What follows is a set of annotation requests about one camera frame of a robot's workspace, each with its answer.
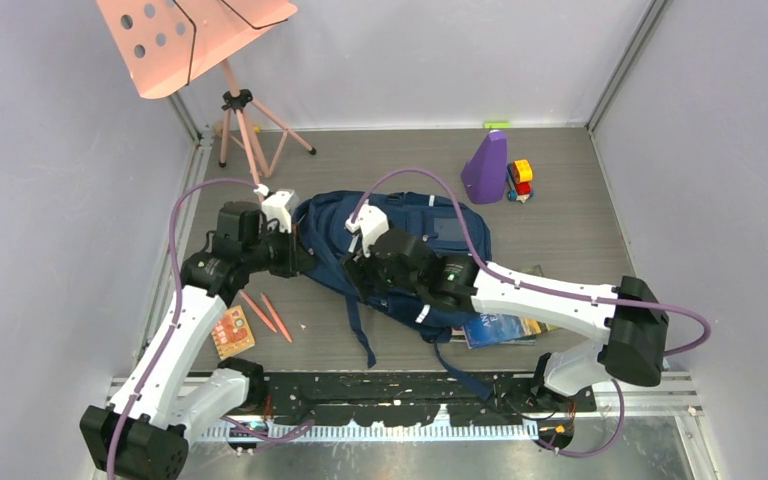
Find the navy blue backpack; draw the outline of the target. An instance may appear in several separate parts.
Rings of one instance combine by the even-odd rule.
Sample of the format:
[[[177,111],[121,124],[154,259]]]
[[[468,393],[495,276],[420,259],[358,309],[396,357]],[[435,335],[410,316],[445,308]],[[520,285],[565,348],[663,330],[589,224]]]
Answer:
[[[371,368],[376,364],[376,357],[362,328],[359,312],[361,304],[411,328],[434,346],[449,342],[454,329],[477,320],[479,315],[432,308],[424,320],[418,323],[416,318],[423,304],[405,291],[392,288],[383,296],[359,296],[342,261],[355,245],[353,235],[345,228],[345,221],[361,196],[360,191],[348,190],[314,195],[299,204],[293,214],[293,221],[301,246],[316,259],[316,265],[304,275],[344,297],[349,325],[364,348],[367,366]],[[447,197],[399,192],[373,194],[368,202],[384,212],[393,226],[425,240],[439,255],[469,252],[455,208]]]

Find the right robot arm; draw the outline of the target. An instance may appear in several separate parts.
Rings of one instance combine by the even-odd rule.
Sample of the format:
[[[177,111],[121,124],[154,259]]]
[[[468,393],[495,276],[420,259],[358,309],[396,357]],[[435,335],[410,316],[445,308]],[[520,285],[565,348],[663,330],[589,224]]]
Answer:
[[[544,410],[609,379],[640,387],[661,382],[669,318],[639,278],[625,276],[617,286],[569,283],[482,264],[469,254],[437,254],[398,228],[350,231],[360,239],[346,267],[357,289],[407,294],[418,300],[424,323],[432,311],[511,315],[584,336],[584,343],[540,359],[530,392]]]

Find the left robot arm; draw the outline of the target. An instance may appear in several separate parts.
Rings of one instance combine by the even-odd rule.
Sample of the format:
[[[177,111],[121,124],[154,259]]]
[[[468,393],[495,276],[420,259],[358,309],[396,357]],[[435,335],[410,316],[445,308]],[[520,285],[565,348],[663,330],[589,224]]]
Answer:
[[[264,405],[261,365],[221,361],[208,380],[181,396],[202,344],[251,275],[292,278],[311,268],[293,214],[300,201],[281,190],[260,203],[228,202],[204,246],[184,260],[164,324],[127,381],[104,407],[88,406],[80,431],[97,468],[108,478],[175,479],[191,444],[234,409]]]

